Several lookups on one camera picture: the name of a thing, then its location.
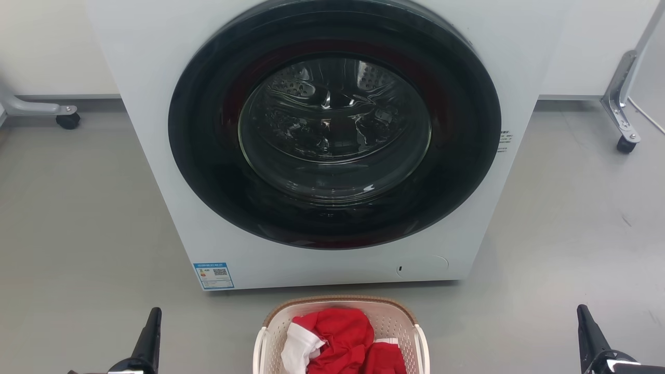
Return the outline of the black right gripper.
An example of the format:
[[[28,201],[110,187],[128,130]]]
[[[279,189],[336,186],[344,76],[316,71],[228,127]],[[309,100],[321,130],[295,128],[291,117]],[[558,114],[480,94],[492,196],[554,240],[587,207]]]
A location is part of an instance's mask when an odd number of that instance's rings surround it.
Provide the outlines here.
[[[577,320],[582,374],[665,374],[665,367],[643,365],[612,350],[587,305],[577,306]]]

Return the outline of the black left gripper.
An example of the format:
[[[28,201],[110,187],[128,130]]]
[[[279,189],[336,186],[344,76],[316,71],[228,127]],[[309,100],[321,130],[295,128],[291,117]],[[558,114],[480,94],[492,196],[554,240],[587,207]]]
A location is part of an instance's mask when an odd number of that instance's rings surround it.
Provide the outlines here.
[[[162,310],[152,308],[143,327],[131,358],[120,360],[107,371],[77,372],[68,374],[157,374],[159,366]]]

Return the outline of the cream woven laundry basket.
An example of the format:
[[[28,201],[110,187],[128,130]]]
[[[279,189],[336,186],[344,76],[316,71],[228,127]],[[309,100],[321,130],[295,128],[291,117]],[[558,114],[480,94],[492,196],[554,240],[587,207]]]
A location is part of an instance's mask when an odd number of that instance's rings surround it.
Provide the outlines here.
[[[252,353],[252,374],[286,374],[280,354],[292,318],[326,308],[361,310],[372,324],[376,338],[397,339],[407,374],[430,374],[429,346],[415,315],[395,300],[363,295],[307,297],[276,306],[257,334]]]

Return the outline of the blue energy label sticker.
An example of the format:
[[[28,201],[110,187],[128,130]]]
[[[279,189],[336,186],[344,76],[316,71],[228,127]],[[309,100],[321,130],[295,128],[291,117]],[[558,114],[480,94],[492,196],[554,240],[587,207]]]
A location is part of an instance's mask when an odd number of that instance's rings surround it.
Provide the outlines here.
[[[193,263],[193,268],[204,291],[235,288],[229,268],[225,262]]]

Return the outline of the white cloth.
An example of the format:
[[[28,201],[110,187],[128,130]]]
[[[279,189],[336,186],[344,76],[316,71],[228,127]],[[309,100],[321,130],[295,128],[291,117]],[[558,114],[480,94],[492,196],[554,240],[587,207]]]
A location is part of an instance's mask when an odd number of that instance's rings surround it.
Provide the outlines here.
[[[302,325],[290,323],[281,351],[281,361],[287,374],[307,374],[308,365],[321,354],[326,341]]]

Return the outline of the round filter cover flap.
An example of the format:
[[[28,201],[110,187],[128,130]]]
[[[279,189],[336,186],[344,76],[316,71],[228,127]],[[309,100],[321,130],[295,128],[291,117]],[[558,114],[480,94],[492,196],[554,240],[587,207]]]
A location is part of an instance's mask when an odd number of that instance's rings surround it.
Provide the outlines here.
[[[396,273],[408,282],[440,281],[446,277],[448,267],[445,258],[426,254],[401,259]]]

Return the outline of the white front-load washing machine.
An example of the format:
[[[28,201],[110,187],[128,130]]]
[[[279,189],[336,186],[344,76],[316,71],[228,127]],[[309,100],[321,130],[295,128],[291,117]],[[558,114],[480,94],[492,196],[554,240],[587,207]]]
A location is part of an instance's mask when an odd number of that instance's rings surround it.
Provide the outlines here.
[[[193,263],[225,262],[234,289],[407,282],[401,259],[449,263],[465,278],[508,179],[575,0],[408,0],[450,23],[487,69],[501,109],[490,169],[473,194],[411,236],[354,249],[299,248],[251,234],[213,211],[178,168],[169,105],[186,66],[226,24],[268,0],[88,0],[87,12],[176,230]]]

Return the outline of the black round washer door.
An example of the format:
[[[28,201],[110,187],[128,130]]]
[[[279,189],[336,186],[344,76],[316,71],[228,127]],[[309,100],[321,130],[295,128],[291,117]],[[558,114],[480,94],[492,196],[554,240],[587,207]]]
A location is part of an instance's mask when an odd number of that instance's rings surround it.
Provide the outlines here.
[[[501,133],[472,45],[408,0],[268,0],[194,55],[174,160],[233,225],[299,248],[382,245],[475,192]]]

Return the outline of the red garment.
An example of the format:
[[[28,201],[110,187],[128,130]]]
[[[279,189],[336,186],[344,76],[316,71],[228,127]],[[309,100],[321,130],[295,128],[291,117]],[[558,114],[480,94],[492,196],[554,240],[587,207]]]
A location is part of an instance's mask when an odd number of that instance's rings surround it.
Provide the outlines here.
[[[327,308],[293,317],[292,322],[326,341],[307,374],[407,374],[397,339],[376,339],[361,310]]]

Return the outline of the grey caster leg low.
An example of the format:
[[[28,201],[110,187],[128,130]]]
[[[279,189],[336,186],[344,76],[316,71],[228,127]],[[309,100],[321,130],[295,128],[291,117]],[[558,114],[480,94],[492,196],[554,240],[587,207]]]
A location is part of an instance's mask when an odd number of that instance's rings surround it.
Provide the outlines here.
[[[53,116],[57,125],[67,130],[78,128],[81,121],[74,105],[28,102],[0,87],[0,128],[12,116]]]

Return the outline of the grey caster frame with bracket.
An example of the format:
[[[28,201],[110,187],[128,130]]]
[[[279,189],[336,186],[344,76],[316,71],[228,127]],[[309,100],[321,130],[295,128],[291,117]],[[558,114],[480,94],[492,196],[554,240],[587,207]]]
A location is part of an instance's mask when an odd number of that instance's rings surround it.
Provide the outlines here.
[[[656,9],[651,15],[636,47],[627,50],[622,55],[615,73],[605,90],[605,94],[600,99],[602,107],[620,131],[620,138],[617,141],[617,151],[621,154],[630,154],[641,141],[638,132],[636,132],[634,126],[629,122],[624,108],[627,102],[631,102],[629,92],[632,87],[632,81],[641,68],[642,55],[646,52],[651,36],[664,14],[665,0],[658,0]]]

